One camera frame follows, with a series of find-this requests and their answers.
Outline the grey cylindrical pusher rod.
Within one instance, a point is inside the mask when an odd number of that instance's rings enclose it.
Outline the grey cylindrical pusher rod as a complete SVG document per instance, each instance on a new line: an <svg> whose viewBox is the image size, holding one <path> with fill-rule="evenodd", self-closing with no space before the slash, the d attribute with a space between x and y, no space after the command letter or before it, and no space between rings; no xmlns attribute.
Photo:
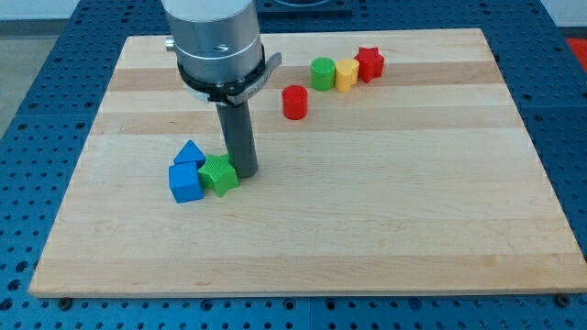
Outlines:
<svg viewBox="0 0 587 330"><path fill-rule="evenodd" d="M237 105L217 104L217 114L229 156L240 179L254 176L258 159L247 102Z"/></svg>

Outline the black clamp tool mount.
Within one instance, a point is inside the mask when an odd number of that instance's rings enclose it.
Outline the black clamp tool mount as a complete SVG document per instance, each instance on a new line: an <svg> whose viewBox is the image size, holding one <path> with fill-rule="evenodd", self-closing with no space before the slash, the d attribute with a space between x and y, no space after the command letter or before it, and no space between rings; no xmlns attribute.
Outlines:
<svg viewBox="0 0 587 330"><path fill-rule="evenodd" d="M282 54L274 53L265 57L261 46L262 58L257 67L243 78L234 82L203 82L189 75L182 64L177 63L178 71L185 88L198 100L205 103L222 105L240 105L257 94L270 79L272 72L282 64Z"/></svg>

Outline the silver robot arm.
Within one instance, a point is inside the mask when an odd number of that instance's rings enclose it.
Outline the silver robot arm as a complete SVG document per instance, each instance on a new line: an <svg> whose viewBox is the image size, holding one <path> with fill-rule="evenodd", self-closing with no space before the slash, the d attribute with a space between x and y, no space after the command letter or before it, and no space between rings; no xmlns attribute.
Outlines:
<svg viewBox="0 0 587 330"><path fill-rule="evenodd" d="M184 85L196 98L214 103L231 165L239 178L258 171L249 113L256 95L282 64L266 56L252 0L162 0Z"/></svg>

